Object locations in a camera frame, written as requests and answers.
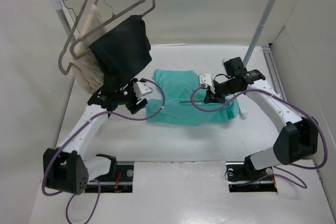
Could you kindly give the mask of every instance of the green cloth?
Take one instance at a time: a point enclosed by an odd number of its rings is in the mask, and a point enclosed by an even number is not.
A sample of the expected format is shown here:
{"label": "green cloth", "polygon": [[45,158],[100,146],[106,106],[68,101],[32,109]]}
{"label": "green cloth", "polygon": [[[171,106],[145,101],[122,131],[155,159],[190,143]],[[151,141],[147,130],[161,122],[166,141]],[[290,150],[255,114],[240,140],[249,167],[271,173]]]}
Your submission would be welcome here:
{"label": "green cloth", "polygon": [[[168,123],[177,125],[198,126],[203,123],[227,123],[235,118],[239,112],[239,104],[234,100],[229,106],[217,112],[202,112],[191,103],[180,101],[190,101],[192,92],[199,87],[198,75],[194,71],[168,71],[157,69],[154,72],[153,80],[163,89],[166,104],[164,109],[149,123]],[[206,90],[200,90],[194,97],[195,100],[203,100]],[[146,114],[154,114],[162,105],[162,100],[151,99],[146,106]],[[205,109],[215,109],[220,104],[197,104]]]}

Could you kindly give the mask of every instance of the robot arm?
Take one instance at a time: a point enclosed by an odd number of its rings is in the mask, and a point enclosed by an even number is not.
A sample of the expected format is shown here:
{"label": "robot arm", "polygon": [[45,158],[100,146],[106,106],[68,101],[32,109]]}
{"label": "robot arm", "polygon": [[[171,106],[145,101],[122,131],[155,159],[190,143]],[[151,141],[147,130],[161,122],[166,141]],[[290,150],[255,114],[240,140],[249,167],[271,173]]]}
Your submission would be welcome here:
{"label": "robot arm", "polygon": [[[125,104],[132,114],[144,108],[147,100],[145,95],[152,93],[149,83],[133,79],[125,87],[111,91],[103,87],[92,95],[85,111],[70,132],[70,134],[57,145],[55,149],[47,149],[43,155],[44,171],[57,149],[77,131],[78,135],[62,150],[48,173],[46,186],[72,194],[81,194],[86,184],[97,177],[112,178],[117,172],[117,160],[113,156],[98,154],[85,161],[84,154],[92,138],[100,126],[109,118],[107,111],[114,111],[118,105]],[[91,120],[92,116],[102,115]]]}
{"label": "robot arm", "polygon": [[[226,97],[245,90],[265,90],[280,97],[258,71],[247,71],[240,58],[224,63],[229,80],[218,83],[209,74],[200,76],[200,84],[208,86],[204,103],[224,103]],[[245,157],[229,180],[254,180],[261,172],[275,165],[288,165],[317,151],[318,131],[313,124],[285,104],[261,92],[246,92],[271,119],[279,132],[274,145]]]}

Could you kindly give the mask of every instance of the vertical pole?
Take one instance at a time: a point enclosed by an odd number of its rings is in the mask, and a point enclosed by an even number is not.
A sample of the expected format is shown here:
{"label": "vertical pole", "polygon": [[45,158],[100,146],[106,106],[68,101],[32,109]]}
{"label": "vertical pole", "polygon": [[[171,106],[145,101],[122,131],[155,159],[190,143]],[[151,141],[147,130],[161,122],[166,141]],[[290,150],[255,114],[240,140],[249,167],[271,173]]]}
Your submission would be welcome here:
{"label": "vertical pole", "polygon": [[[58,16],[59,20],[61,21],[61,24],[62,24],[66,34],[69,36],[69,34],[71,33],[71,26],[68,22],[67,17],[65,16],[65,13],[64,13],[63,9],[56,10],[56,13],[57,13],[57,16]],[[74,42],[75,40],[76,39],[75,39],[74,35],[72,35],[71,42]]]}
{"label": "vertical pole", "polygon": [[52,4],[54,10],[57,13],[57,16],[59,18],[59,20],[61,21],[61,24],[66,32],[66,34],[69,36],[70,32],[71,32],[71,27],[70,24],[68,22],[67,17],[65,16],[65,13],[63,11],[63,6],[62,6],[62,0],[50,0],[50,3]]}
{"label": "vertical pole", "polygon": [[276,0],[268,0],[268,2],[267,2],[267,5],[266,5],[265,10],[263,12],[263,15],[262,15],[262,17],[259,21],[257,29],[254,32],[251,43],[248,46],[247,52],[246,52],[245,57],[243,59],[243,63],[244,63],[245,66],[247,65],[248,61],[251,58],[252,52],[253,52],[254,48],[256,47],[256,44],[257,44],[257,42],[259,40],[259,37],[260,37],[260,34],[261,34],[261,32],[262,32],[262,30],[265,26],[266,20],[269,16],[270,12],[272,11],[272,8],[274,6],[275,1]]}

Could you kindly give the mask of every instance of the white table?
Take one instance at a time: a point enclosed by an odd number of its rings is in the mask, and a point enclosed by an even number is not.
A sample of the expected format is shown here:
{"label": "white table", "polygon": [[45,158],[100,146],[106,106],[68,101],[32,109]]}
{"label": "white table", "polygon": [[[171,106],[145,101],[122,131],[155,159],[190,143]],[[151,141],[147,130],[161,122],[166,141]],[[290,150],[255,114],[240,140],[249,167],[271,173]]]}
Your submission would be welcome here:
{"label": "white table", "polygon": [[[151,78],[155,69],[194,70],[197,74],[223,72],[222,59],[243,57],[243,46],[152,47],[153,61],[139,77]],[[269,74],[261,48],[255,49],[248,69]],[[75,83],[59,136],[62,141],[83,113],[90,95]],[[153,98],[159,98],[158,92]],[[276,128],[247,97],[238,99],[248,112],[229,123],[199,127],[133,122],[112,116],[88,147],[86,159],[97,153],[135,164],[132,194],[104,194],[91,223],[334,223],[318,176],[294,169],[308,189],[278,179],[279,193],[228,193],[224,161],[242,161],[272,146]],[[117,110],[129,114],[125,108]],[[141,111],[138,118],[145,116]],[[39,191],[31,224],[66,223],[68,194],[48,198]],[[71,207],[74,223],[83,223],[95,195],[78,197]]]}

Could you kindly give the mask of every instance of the gray hanger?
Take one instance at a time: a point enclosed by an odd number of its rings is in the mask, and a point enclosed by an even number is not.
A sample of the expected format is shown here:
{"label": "gray hanger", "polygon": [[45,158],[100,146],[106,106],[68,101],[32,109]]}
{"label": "gray hanger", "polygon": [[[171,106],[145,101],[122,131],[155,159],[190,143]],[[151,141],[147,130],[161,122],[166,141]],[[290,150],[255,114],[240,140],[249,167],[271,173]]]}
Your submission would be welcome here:
{"label": "gray hanger", "polygon": [[68,49],[68,46],[69,46],[70,42],[75,38],[75,37],[74,37],[75,30],[76,30],[76,28],[77,28],[77,26],[78,26],[78,23],[79,23],[79,21],[80,21],[80,18],[82,17],[83,12],[84,12],[84,10],[85,10],[85,7],[87,6],[89,0],[84,0],[84,3],[83,3],[83,5],[82,5],[82,7],[81,7],[81,9],[80,9],[78,15],[76,15],[74,9],[69,8],[68,6],[66,6],[64,0],[62,0],[62,1],[63,1],[63,5],[64,5],[64,7],[65,7],[66,9],[70,9],[70,10],[72,10],[72,11],[74,12],[74,14],[75,14],[75,17],[76,17],[76,18],[75,18],[75,23],[74,23],[74,25],[73,25],[73,27],[72,27],[72,29],[71,29],[71,32],[70,32],[70,34],[69,34],[69,36],[68,36],[68,38],[67,38],[67,40],[65,41],[65,44],[64,44],[64,46],[63,46],[63,50],[62,50],[62,52],[59,54],[59,57],[58,57],[58,68],[59,68],[59,70],[66,76],[66,75],[70,72],[71,64],[69,63],[67,69],[64,69],[64,68],[63,68],[63,65],[62,65],[63,56],[64,56],[65,53],[67,52],[67,49]]}
{"label": "gray hanger", "polygon": [[106,3],[105,0],[103,0],[103,1],[104,1],[104,4],[105,4],[105,5],[107,5],[107,6],[109,6],[109,7],[111,8],[111,11],[112,11],[112,16],[111,16],[111,17],[113,17],[115,14],[114,14],[112,5],[109,5],[108,3]]}
{"label": "gray hanger", "polygon": [[[75,46],[80,43],[81,41],[87,39],[90,35],[94,34],[95,32],[97,32],[99,29],[103,28],[104,26],[108,25],[109,23],[111,23],[112,21],[116,20],[117,18],[121,17],[122,15],[124,15],[125,13],[128,13],[129,11],[133,10],[134,8],[136,8],[138,5],[141,5],[145,2],[146,0],[139,0],[136,3],[134,3],[133,5],[129,6],[128,8],[126,8],[125,10],[121,11],[118,14],[114,14],[112,15],[111,18],[109,18],[108,20],[106,20],[104,23],[102,23],[101,25],[97,26],[96,28],[94,28],[93,30],[89,31],[88,33],[84,34],[81,38],[75,40],[72,45],[70,46],[70,53],[73,56],[73,58],[75,59],[80,59],[81,57],[83,57],[85,54],[87,54],[88,52],[90,52],[91,50],[88,49],[85,52],[81,53],[80,55],[76,55],[74,48]],[[146,16],[148,13],[150,13],[151,11],[153,11],[155,9],[155,0],[152,0],[152,7],[149,8],[146,12],[144,12],[143,14],[141,14],[142,17]]]}

